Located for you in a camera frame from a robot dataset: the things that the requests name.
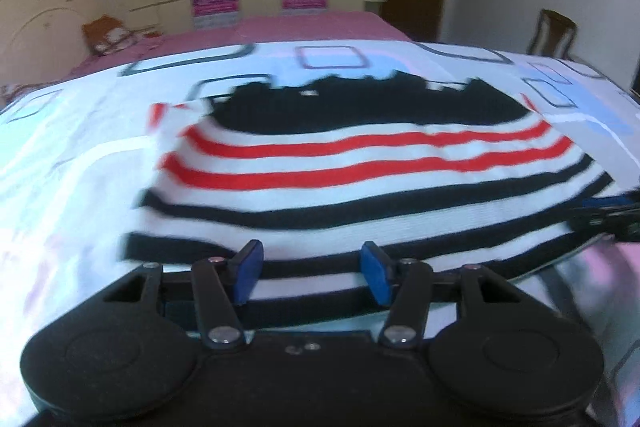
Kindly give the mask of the striped knit child sweater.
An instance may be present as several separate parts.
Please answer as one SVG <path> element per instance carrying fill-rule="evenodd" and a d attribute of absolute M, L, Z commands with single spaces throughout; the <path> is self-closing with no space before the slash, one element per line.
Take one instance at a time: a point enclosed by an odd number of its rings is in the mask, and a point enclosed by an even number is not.
<path fill-rule="evenodd" d="M 570 212 L 620 193 L 580 146 L 480 79 L 252 82 L 159 107 L 155 131 L 163 148 L 125 258 L 190 265 L 257 239 L 264 264 L 243 320 L 258 329 L 375 312 L 364 243 L 518 277 L 587 243 Z"/>

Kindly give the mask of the orange striped pillow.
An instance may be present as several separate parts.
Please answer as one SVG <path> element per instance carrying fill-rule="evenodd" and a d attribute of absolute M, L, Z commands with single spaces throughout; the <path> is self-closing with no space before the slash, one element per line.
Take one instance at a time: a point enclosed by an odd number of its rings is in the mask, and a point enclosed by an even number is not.
<path fill-rule="evenodd" d="M 108 15 L 82 25 L 81 30 L 89 50 L 96 56 L 111 55 L 138 42 L 137 35 L 121 20 Z"/>

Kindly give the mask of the dark wooden chair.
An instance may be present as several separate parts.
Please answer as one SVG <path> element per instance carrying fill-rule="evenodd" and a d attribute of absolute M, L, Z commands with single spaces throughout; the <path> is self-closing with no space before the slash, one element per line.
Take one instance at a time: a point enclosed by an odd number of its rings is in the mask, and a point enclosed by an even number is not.
<path fill-rule="evenodd" d="M 548 9 L 539 12 L 537 27 L 527 53 L 533 56 L 570 57 L 570 48 L 577 37 L 578 26 L 569 17 Z"/>

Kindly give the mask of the white patterned bed sheet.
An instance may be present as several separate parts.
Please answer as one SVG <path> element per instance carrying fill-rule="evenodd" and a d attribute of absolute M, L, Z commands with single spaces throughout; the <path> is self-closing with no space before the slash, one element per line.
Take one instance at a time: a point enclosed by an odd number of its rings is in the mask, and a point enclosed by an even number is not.
<path fill-rule="evenodd" d="M 568 136 L 615 180 L 639 185 L 639 105 L 593 66 L 570 60 L 442 43 L 337 40 L 249 43 L 145 57 L 45 87 L 1 111 L 1 426 L 35 406 L 18 355 L 40 326 L 113 282 L 129 232 L 146 232 L 137 206 L 158 158 L 183 128 L 258 82 L 298 88 L 335 76 L 424 78 L 422 91 L 463 90 L 483 79 L 513 100 L 528 96 L 555 134 Z M 534 138 L 547 150 L 557 136 Z M 547 305 L 577 312 L 603 343 L 608 383 L 601 421 L 639 426 L 639 245 L 594 246 L 518 286 Z"/>

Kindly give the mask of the pink bed mattress cover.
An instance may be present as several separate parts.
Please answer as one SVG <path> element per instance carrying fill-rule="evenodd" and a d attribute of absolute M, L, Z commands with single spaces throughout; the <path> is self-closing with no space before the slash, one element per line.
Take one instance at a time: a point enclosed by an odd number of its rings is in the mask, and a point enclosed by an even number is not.
<path fill-rule="evenodd" d="M 232 44 L 307 40 L 399 40 L 409 37 L 369 12 L 325 12 L 317 15 L 253 17 L 223 28 L 194 30 L 179 35 L 142 37 L 112 55 L 89 57 L 72 69 L 68 80 L 137 60 L 232 46 Z"/>

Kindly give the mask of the small patterned pillow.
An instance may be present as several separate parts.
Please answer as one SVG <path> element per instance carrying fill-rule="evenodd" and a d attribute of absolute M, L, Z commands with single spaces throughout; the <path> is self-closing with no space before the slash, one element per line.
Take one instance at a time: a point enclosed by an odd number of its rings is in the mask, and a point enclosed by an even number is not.
<path fill-rule="evenodd" d="M 6 84 L 0 88 L 1 106 L 6 107 L 36 89 L 34 84 Z"/>

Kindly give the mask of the cream curved headboard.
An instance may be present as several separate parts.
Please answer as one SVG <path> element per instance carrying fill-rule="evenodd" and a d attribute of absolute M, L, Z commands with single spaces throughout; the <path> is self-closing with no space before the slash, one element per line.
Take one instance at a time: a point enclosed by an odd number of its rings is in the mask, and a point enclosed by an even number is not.
<path fill-rule="evenodd" d="M 90 56 L 82 26 L 99 0 L 1 0 L 1 83 L 60 80 Z"/>

